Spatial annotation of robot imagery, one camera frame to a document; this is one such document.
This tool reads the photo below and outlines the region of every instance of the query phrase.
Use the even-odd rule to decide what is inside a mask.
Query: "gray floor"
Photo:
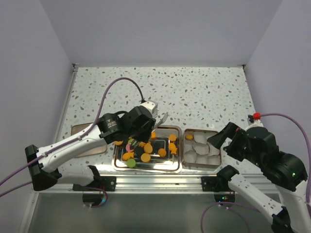
[[[95,209],[82,205],[82,194],[40,194],[31,233],[196,233],[204,209],[213,195],[112,194]],[[237,196],[237,202],[248,204]],[[271,233],[259,213],[234,207],[248,220],[252,233]],[[206,233],[246,233],[235,214],[213,207],[204,218]]]

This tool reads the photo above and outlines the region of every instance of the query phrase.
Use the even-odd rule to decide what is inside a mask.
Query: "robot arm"
[[[148,141],[155,125],[157,103],[147,101],[134,107],[130,112],[104,114],[95,125],[90,125],[69,138],[52,145],[37,148],[30,145],[25,149],[28,162],[42,156],[29,166],[29,172],[35,191],[45,190],[56,183],[75,183],[82,186],[98,186],[100,175],[95,166],[88,166],[79,172],[61,174],[58,167],[77,155],[110,144],[113,141],[123,141],[132,137],[137,141]]]
[[[232,142],[224,147],[224,151],[239,161],[247,159],[258,166],[263,175],[276,185],[283,203],[271,200],[232,166],[226,166],[217,173],[217,185],[241,194],[272,224],[274,232],[311,232],[305,195],[307,173],[301,160],[279,151],[274,135],[262,127],[260,121],[255,121],[246,130],[230,122],[208,142],[220,149],[227,138]]]

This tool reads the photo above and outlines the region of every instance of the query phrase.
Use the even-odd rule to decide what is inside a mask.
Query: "rectangular container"
[[[150,140],[153,146],[153,152],[151,155],[151,161],[149,163],[142,162],[136,154],[134,159],[136,161],[135,168],[128,168],[126,161],[122,159],[123,154],[126,152],[125,145],[115,146],[114,155],[115,158],[112,160],[112,167],[115,170],[142,170],[149,172],[161,172],[161,173],[178,173],[182,169],[182,144],[181,144],[181,129],[178,126],[159,126],[155,129],[157,136],[156,140]],[[177,140],[174,142],[177,146],[177,155],[170,153],[168,145],[170,143],[168,137],[170,134],[175,134]],[[159,148],[165,148],[167,155],[160,157],[157,154]]]
[[[86,123],[86,124],[81,124],[81,125],[74,125],[71,129],[71,135],[74,135],[82,130],[84,130],[86,127],[88,127],[89,125],[91,125],[93,123]],[[89,151],[86,151],[80,155],[78,155],[76,158],[78,157],[84,157],[84,156],[90,156],[90,155],[94,155],[94,154],[101,154],[104,153],[107,150],[107,145],[104,145],[102,147],[97,147],[94,149],[91,149]]]
[[[187,134],[190,134],[191,132],[203,132],[203,133],[211,133],[211,136],[217,134],[217,131],[213,131],[213,130],[199,130],[199,129],[185,129],[184,134],[183,134],[183,138],[182,138],[182,146],[183,146],[183,151],[184,151],[184,146],[185,146],[185,141],[187,141],[185,139],[185,136]],[[184,157],[184,153],[183,153],[183,160],[182,163],[184,166],[187,167],[200,167],[200,168],[210,168],[210,169],[216,169],[218,168],[221,163],[222,163],[222,155],[221,155],[221,150],[219,151],[219,156],[220,156],[220,163],[219,165],[208,165],[208,164],[197,164],[197,163],[188,163],[185,161],[185,157]]]

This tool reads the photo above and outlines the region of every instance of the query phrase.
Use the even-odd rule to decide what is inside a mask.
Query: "speckled table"
[[[75,78],[71,98],[61,130],[61,138],[70,136],[71,127],[94,120],[106,87],[118,77],[136,81],[147,100],[158,102],[159,118],[169,112],[166,125],[182,130],[221,130],[229,121],[245,128],[247,115],[255,109],[241,67],[83,67]],[[116,83],[108,93],[102,114],[129,111],[139,104],[139,93],[128,81]],[[233,165],[242,174],[260,174],[248,161],[237,162],[222,151],[222,165]],[[96,165],[101,174],[133,174],[111,166],[113,145],[104,154],[71,159],[60,171],[79,170]],[[217,170],[184,167],[181,175],[215,174]]]

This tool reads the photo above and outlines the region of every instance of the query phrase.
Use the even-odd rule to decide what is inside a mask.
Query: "red connector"
[[[261,118],[260,113],[254,113],[253,118],[254,118],[254,120],[260,120],[260,118]]]

